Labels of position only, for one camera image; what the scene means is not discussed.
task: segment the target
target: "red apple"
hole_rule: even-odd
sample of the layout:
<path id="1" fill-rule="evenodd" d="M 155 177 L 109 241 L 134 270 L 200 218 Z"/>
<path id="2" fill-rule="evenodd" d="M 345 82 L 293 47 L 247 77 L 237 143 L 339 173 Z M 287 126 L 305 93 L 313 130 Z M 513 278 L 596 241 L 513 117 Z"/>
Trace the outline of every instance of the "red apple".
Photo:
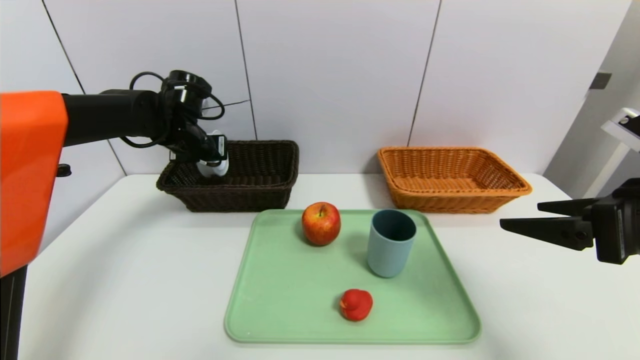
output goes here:
<path id="1" fill-rule="evenodd" d="M 328 202 L 311 204 L 302 213 L 302 229 L 310 243 L 329 245 L 340 233 L 340 212 Z"/>

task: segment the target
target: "table surface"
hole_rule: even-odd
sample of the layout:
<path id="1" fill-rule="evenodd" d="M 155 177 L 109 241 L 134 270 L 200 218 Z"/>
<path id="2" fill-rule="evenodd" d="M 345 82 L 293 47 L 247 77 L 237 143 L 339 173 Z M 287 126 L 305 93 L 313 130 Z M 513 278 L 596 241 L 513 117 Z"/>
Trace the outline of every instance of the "table surface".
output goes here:
<path id="1" fill-rule="evenodd" d="M 19 359 L 640 359 L 640 256 L 623 266 L 503 231 L 568 197 L 489 215 L 429 214 L 483 323 L 466 345 L 258 345 L 223 328 L 255 213 L 190 213 L 157 176 L 118 182 L 29 266 Z M 287 208 L 388 208 L 381 175 L 300 175 Z"/>

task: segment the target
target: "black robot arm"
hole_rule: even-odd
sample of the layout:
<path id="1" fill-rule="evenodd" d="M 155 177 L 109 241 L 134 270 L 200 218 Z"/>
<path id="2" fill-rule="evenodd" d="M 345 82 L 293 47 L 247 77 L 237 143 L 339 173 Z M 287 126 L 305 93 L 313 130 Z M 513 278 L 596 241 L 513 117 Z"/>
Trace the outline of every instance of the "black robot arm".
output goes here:
<path id="1" fill-rule="evenodd" d="M 133 90 L 138 78 L 152 75 L 162 80 L 160 92 Z M 212 98 L 219 105 L 215 117 L 202 116 L 202 104 Z M 129 90 L 107 90 L 98 95 L 63 95 L 68 126 L 65 146 L 111 138 L 122 138 L 133 147 L 162 145 L 181 162 L 215 166 L 227 159 L 224 135 L 207 135 L 198 119 L 216 120 L 224 105 L 211 93 L 211 85 L 186 71 L 171 71 L 168 78 L 142 72 Z M 144 136 L 151 142 L 138 144 L 126 136 Z"/>

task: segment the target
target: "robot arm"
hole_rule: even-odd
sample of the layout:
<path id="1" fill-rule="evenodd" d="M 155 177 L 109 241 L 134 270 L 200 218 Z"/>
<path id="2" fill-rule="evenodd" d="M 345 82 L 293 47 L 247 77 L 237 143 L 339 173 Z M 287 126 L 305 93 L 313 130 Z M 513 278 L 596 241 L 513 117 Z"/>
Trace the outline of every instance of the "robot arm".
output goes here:
<path id="1" fill-rule="evenodd" d="M 158 93 L 133 90 L 145 75 L 162 79 Z M 220 106 L 217 116 L 202 116 L 202 103 L 208 97 Z M 28 264 L 38 253 L 64 146 L 119 137 L 137 148 L 165 146 L 175 154 L 174 161 L 209 168 L 225 164 L 226 169 L 226 137 L 208 135 L 198 126 L 198 119 L 222 117 L 224 105 L 211 93 L 211 85 L 189 72 L 174 70 L 166 79 L 142 72 L 129 90 L 99 95 L 3 94 L 0 111 L 0 276 Z M 138 144 L 126 136 L 144 136 L 151 142 Z"/>
<path id="2" fill-rule="evenodd" d="M 133 90 L 138 78 L 156 76 L 163 81 L 160 92 Z M 111 138 L 122 138 L 133 147 L 163 145 L 180 162 L 202 162 L 214 166 L 227 159 L 224 135 L 207 135 L 198 119 L 216 120 L 224 115 L 224 105 L 211 93 L 211 85 L 189 72 L 174 70 L 163 79 L 152 72 L 142 72 L 129 90 L 107 90 L 99 95 L 67 95 L 68 126 L 64 146 Z M 202 103 L 212 98 L 220 114 L 203 117 Z M 136 144 L 126 136 L 151 138 Z"/>

